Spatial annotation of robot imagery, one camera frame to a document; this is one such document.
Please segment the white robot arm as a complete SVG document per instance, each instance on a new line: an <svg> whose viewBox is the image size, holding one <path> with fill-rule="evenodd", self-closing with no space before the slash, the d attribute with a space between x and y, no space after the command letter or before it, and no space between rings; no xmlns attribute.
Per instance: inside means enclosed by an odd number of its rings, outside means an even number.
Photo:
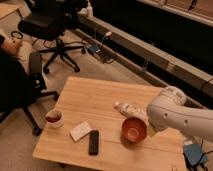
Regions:
<svg viewBox="0 0 213 171"><path fill-rule="evenodd" d="M149 123L156 131L168 127L213 142L213 110L186 107L185 93L167 86L147 106Z"/></svg>

